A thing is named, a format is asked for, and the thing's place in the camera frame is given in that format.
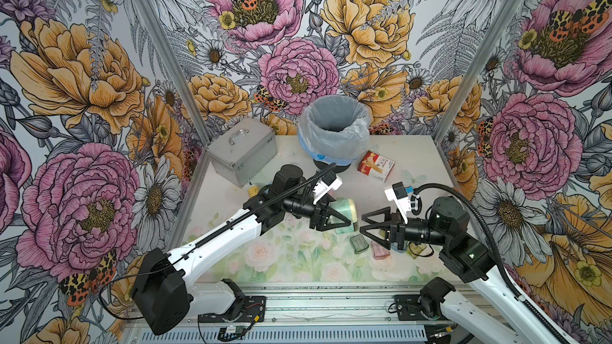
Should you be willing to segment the mint green pencil sharpener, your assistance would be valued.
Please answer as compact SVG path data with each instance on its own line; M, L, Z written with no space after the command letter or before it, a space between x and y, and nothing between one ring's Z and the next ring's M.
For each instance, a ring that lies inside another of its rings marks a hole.
M331 207L351 221L349 226L334 229L336 234L355 233L359 227L355 202L352 199L339 199L331 203Z

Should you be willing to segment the pink transparent shavings tray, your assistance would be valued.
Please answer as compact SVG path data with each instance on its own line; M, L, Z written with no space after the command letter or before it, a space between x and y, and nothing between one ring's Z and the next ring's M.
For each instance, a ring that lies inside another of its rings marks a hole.
M371 242L371 251L372 257L376 261L384 260L390 256L390 251L375 241Z

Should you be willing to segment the grey green shavings tray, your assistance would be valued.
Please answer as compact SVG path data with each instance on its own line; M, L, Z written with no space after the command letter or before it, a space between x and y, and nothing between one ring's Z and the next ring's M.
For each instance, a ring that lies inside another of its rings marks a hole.
M356 234L349 238L349 243L353 249L355 255L365 253L369 249L369 244L366 238L362 234Z

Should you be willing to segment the yellow pencil sharpener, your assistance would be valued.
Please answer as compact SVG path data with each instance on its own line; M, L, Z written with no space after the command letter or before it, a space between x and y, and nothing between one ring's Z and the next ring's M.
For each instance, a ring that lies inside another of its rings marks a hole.
M249 197L255 197L259 194L260 192L260 187L259 186L250 186L250 188L248 189L248 195Z

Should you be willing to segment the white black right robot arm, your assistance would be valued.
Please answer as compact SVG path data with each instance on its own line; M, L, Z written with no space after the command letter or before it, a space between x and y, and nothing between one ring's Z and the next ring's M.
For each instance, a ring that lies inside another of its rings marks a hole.
M384 248L406 251L411 243L438 246L439 260L501 315L495 319L476 307L450 282L436 277L423 286L418 302L399 312L426 319L445 318L483 343L574 343L576 340L543 314L509 277L493 251L468 232L470 215L453 197L439 197L426 218L417 218L419 198L396 200L362 216L361 234Z

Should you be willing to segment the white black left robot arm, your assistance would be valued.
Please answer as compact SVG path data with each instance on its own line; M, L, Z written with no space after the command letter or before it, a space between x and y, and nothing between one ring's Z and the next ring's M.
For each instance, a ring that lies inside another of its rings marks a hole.
M234 281L197 285L197 280L242 245L267 233L290 214L307 218L312 230L325 232L352 225L352 211L334 207L331 192L343 182L330 164L311 178L285 164L226 222L197 240L165 253L145 254L131 297L151 332L166 334L189 315L216 315L236 320L246 297Z

